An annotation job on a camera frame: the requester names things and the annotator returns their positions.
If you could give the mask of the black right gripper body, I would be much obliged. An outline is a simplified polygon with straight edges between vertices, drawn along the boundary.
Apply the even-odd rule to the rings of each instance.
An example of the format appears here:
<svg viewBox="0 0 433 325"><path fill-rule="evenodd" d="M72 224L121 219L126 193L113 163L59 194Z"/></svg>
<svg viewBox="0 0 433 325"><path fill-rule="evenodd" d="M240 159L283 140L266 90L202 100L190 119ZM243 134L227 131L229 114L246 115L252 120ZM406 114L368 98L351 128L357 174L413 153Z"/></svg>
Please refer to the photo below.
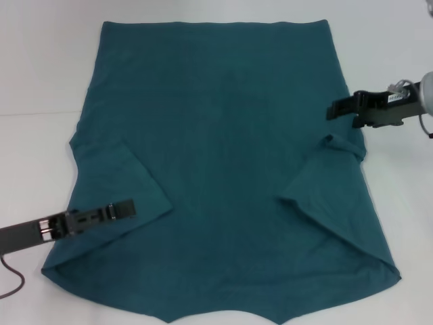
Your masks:
<svg viewBox="0 0 433 325"><path fill-rule="evenodd" d="M424 108L419 99L420 82L404 86L409 92L407 97L388 91L372 93L357 91L354 93L355 114L352 127L385 127L401 126L403 119L424 114Z"/></svg>

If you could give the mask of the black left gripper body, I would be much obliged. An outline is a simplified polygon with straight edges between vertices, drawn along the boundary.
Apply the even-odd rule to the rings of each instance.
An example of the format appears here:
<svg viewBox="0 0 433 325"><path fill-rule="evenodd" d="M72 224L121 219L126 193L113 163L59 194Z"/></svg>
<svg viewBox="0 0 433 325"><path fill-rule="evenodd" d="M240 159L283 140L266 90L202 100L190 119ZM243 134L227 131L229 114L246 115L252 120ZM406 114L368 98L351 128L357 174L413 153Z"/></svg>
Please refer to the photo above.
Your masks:
<svg viewBox="0 0 433 325"><path fill-rule="evenodd" d="M78 214L68 211L1 228L1 254L6 255L30 247L73 236Z"/></svg>

